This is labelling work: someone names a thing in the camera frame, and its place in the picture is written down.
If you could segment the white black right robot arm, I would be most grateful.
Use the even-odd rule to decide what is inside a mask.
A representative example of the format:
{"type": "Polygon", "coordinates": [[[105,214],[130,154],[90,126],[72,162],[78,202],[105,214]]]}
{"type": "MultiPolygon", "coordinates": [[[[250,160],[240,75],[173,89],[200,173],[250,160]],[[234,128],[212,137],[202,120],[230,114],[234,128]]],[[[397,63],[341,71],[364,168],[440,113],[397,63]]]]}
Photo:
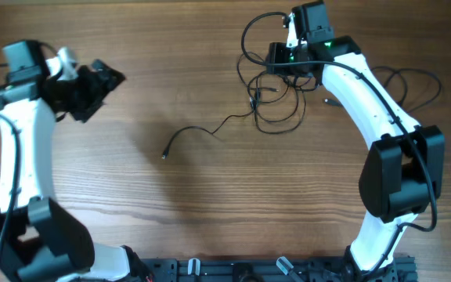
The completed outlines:
{"type": "Polygon", "coordinates": [[[283,25],[287,40],[271,44],[267,70],[314,77],[347,111],[367,145],[359,177],[366,215],[348,253],[359,275],[371,277],[391,264],[405,229],[436,227],[445,137],[391,98],[351,37],[335,37],[324,2],[294,7],[283,25]]]}

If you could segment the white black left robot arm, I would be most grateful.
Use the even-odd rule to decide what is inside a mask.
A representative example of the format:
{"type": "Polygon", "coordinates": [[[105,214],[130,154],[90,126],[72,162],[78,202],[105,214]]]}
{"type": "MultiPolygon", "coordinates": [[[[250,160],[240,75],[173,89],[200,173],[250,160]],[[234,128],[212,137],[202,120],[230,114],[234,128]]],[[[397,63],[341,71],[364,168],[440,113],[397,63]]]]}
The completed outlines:
{"type": "Polygon", "coordinates": [[[52,180],[52,135],[64,116],[86,122],[124,75],[101,60],[79,65],[67,48],[22,40],[3,48],[0,85],[0,276],[26,281],[123,281],[123,247],[97,244],[62,208],[52,180]]]}

